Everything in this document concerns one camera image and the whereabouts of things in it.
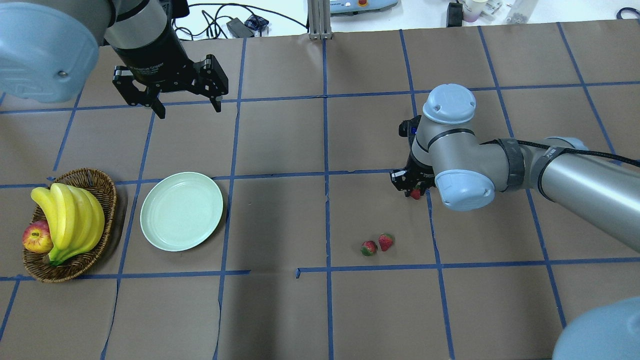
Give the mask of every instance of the strawberry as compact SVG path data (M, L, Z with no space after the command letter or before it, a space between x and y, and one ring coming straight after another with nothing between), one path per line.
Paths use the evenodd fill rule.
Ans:
M360 251L362 251L362 255L364 256L371 256L375 254L377 250L378 250L378 246L373 241L363 242L362 248L360 248Z
M420 189L413 189L411 190L411 194L409 194L410 197L413 197L416 200L420 200Z
M394 244L394 237L389 234L381 234L378 243L380 243L380 250L387 251Z

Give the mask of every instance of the plate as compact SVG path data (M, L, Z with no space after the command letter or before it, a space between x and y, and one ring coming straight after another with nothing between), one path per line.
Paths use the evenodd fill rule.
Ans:
M222 217L218 185L198 172L171 175L147 195L140 211L140 227L147 240L166 251L183 251L213 233Z

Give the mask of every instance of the wicker basket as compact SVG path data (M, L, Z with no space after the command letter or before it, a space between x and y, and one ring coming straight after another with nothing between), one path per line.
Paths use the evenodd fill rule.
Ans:
M98 244L89 252L78 254L60 266L51 266L42 261L43 254L22 249L22 262L29 274L42 282L63 282L71 280L89 269L104 252L111 234L111 226L116 212L116 186L111 178L100 170L79 168L63 174L54 180L77 188L87 189L102 205L104 211L104 232ZM36 206L31 223L45 219L40 206Z

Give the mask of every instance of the bunch of bananas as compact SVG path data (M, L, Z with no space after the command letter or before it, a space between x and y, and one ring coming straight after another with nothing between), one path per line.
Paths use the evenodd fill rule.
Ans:
M31 198L49 223L53 249L49 264L58 266L72 256L93 249L104 231L104 212L98 200L85 189L53 183L51 190L35 188Z

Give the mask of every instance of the apple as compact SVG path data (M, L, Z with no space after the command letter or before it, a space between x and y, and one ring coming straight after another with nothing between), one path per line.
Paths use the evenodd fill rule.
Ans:
M51 251L53 241L51 241L49 223L46 220L39 220L27 226L22 234L22 244L25 249L38 254L46 254Z

